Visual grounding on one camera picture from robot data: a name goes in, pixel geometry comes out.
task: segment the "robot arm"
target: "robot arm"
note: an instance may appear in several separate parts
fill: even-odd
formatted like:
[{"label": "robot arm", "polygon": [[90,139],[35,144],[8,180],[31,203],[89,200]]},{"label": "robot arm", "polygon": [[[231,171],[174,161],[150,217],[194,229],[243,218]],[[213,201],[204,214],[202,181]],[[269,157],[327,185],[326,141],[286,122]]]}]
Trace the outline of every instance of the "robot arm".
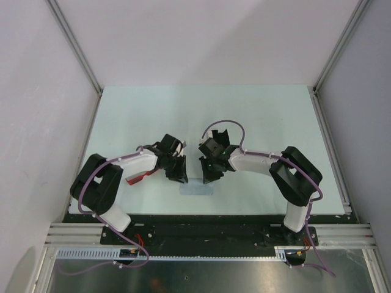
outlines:
[{"label": "robot arm", "polygon": [[[117,231],[124,231],[131,219],[114,203],[121,180],[125,178],[133,185],[144,177],[139,176],[141,173],[147,172],[145,175],[150,175],[158,169],[164,169],[169,180],[188,182],[186,156],[183,154],[185,146],[184,142],[166,134],[161,142],[143,146],[139,154],[107,164],[88,184],[82,195],[82,204]],[[99,154],[88,158],[71,186],[73,198],[79,200],[87,180],[105,162],[107,163],[107,159]]]},{"label": "robot arm", "polygon": [[[243,153],[239,146],[231,145],[228,132],[212,131],[209,138],[202,141],[199,150],[203,153],[200,158],[205,184],[223,177],[226,171],[250,171],[271,176],[276,182],[282,195],[288,201],[287,214],[283,225],[291,233],[301,233],[309,208],[309,201],[315,188],[299,172],[292,173],[291,166],[268,156],[267,153],[247,151]],[[277,156],[289,159],[306,172],[311,179],[319,184],[321,173],[312,163],[295,147],[289,146],[283,152],[275,152]]]}]

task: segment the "black mounting plate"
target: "black mounting plate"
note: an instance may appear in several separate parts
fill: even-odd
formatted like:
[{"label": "black mounting plate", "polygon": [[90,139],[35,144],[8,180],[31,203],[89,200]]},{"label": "black mounting plate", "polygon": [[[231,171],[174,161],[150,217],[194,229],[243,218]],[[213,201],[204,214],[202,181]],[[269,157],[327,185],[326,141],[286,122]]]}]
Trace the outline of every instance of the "black mounting plate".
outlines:
[{"label": "black mounting plate", "polygon": [[[144,246],[153,256],[182,257],[259,257],[275,256],[274,246],[303,247],[302,239],[289,244],[280,239],[280,227],[264,225],[210,225],[210,224],[136,224],[123,235],[138,243],[139,234]],[[310,227],[313,241],[318,245],[314,227]],[[129,243],[104,227],[100,243],[124,245]]]}]

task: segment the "gray wall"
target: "gray wall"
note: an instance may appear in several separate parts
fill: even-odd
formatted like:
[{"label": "gray wall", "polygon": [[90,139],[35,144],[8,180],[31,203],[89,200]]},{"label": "gray wall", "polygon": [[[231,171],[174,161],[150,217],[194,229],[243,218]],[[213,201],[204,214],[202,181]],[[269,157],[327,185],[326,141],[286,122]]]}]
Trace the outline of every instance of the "gray wall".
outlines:
[{"label": "gray wall", "polygon": [[320,91],[360,219],[391,274],[391,1],[374,0]]},{"label": "gray wall", "polygon": [[58,2],[100,83],[129,86],[313,84],[358,0]]},{"label": "gray wall", "polygon": [[44,0],[1,1],[0,27],[0,292],[16,293],[65,207],[97,96]]}]

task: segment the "black bracket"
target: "black bracket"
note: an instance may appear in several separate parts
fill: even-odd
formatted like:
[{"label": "black bracket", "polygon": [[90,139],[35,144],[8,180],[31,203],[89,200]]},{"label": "black bracket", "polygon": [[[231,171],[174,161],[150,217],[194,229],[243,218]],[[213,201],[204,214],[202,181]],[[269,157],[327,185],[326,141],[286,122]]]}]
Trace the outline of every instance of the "black bracket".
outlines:
[{"label": "black bracket", "polygon": [[227,130],[224,132],[212,130],[212,135],[213,137],[208,138],[199,146],[199,150],[204,155],[200,157],[204,184],[219,180],[226,171],[235,171],[228,160],[239,147],[230,145]]},{"label": "black bracket", "polygon": [[[93,154],[88,158],[71,186],[70,193],[73,198],[79,200],[81,190],[89,176],[104,162],[106,162],[106,158],[99,154]],[[102,180],[100,183],[93,180],[88,185],[83,196],[83,205],[98,215],[107,212],[115,201],[122,172],[121,167],[112,164],[108,164],[100,170],[97,177],[102,178]]]},{"label": "black bracket", "polygon": [[186,156],[179,156],[177,148],[184,148],[182,142],[174,136],[166,134],[161,142],[154,145],[146,145],[144,148],[152,151],[158,157],[157,167],[166,171],[166,177],[171,181],[188,183],[186,173]]},{"label": "black bracket", "polygon": [[[314,227],[310,232],[315,245],[318,238]],[[274,256],[274,246],[304,247],[303,239],[289,243],[284,239],[282,226],[213,225],[213,224],[135,224],[124,232],[127,238],[139,243],[155,256],[256,257]],[[100,244],[129,246],[129,243],[104,227]]]},{"label": "black bracket", "polygon": [[[288,146],[282,152],[282,157],[296,164],[316,185],[319,185],[323,178],[322,174],[297,148]],[[271,164],[269,172],[287,201],[295,206],[307,206],[315,188],[298,171],[292,174],[290,169],[292,169],[291,165],[278,160]]]}]

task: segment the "aluminum frame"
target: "aluminum frame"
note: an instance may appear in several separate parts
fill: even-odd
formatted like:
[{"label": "aluminum frame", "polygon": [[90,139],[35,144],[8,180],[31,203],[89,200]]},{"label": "aluminum frame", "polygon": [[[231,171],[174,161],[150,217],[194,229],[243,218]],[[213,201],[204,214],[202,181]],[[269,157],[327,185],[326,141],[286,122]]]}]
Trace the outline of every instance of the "aluminum frame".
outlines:
[{"label": "aluminum frame", "polygon": [[[73,174],[73,179],[72,180],[75,180],[75,178],[77,177],[77,175],[78,175],[78,173],[79,173],[79,171],[80,171],[80,169],[82,167],[82,163],[83,163],[83,160],[84,160],[84,155],[86,153],[87,145],[88,145],[88,142],[90,141],[93,124],[95,123],[95,119],[97,117],[97,113],[98,113],[98,109],[99,109],[99,105],[100,105],[100,99],[101,99],[101,95],[98,96],[98,99],[96,101],[96,104],[95,104],[95,107],[94,107],[94,110],[93,110],[93,114],[92,114],[92,118],[91,118],[91,121],[90,121],[90,123],[88,125],[87,134],[86,134],[86,137],[84,139],[83,149],[80,152],[79,161],[78,161],[77,167],[75,168],[75,172]],[[62,213],[61,213],[60,217],[58,218],[58,221],[62,221],[64,219],[66,213],[68,212],[68,208],[69,208],[71,199],[72,199],[72,196],[68,192],[67,193],[67,201],[66,201],[66,203],[64,205],[64,208],[62,209]]]},{"label": "aluminum frame", "polygon": [[342,55],[342,52],[345,50],[348,45],[353,33],[356,31],[359,23],[361,22],[362,17],[367,12],[372,0],[360,0],[356,5],[348,23],[346,24],[340,38],[338,39],[337,44],[335,45],[329,59],[327,60],[325,66],[322,69],[321,74],[319,75],[318,80],[315,82],[313,89],[316,93],[319,92],[320,88],[324,84],[324,81],[328,77],[331,70],[334,68],[339,57]]},{"label": "aluminum frame", "polygon": [[80,63],[80,66],[86,73],[89,81],[91,82],[92,87],[95,89],[97,94],[100,96],[102,94],[102,87],[100,86],[96,76],[94,75],[91,66],[89,65],[87,58],[85,57],[74,33],[72,32],[67,20],[65,19],[64,14],[61,11],[60,6],[56,0],[45,0],[49,6],[50,11],[53,14],[53,17],[56,19],[61,31],[64,33],[64,37],[67,39],[68,44],[70,45],[72,51],[74,52],[77,60]]},{"label": "aluminum frame", "polygon": [[347,188],[346,181],[343,177],[342,168],[340,165],[340,160],[338,158],[337,151],[335,149],[335,143],[332,139],[330,127],[327,123],[326,116],[324,114],[324,110],[321,106],[318,95],[315,91],[309,88],[309,93],[311,96],[311,101],[313,105],[313,109],[315,111],[316,119],[318,120],[318,124],[320,127],[320,131],[323,136],[324,144],[326,146],[327,154],[329,155],[331,168],[334,173],[335,180],[337,182],[338,191],[340,192],[343,208],[346,214],[352,213],[352,209],[350,207],[350,196]]},{"label": "aluminum frame", "polygon": [[[335,249],[362,249],[368,271],[376,293],[391,292],[390,283],[385,274],[384,267],[379,257],[371,226],[369,224],[360,225],[312,225],[318,233],[320,250]],[[53,223],[49,229],[45,241],[44,251],[41,256],[40,266],[30,288],[30,293],[47,292],[50,286],[50,278],[56,256],[62,251],[115,251],[118,246],[101,245],[100,236],[103,224],[84,223]],[[159,257],[154,256],[151,261],[284,261],[283,250],[287,247],[275,247],[276,257],[269,258],[181,258],[181,257]],[[77,254],[73,253],[69,258],[85,259],[112,259],[112,254]]]}]

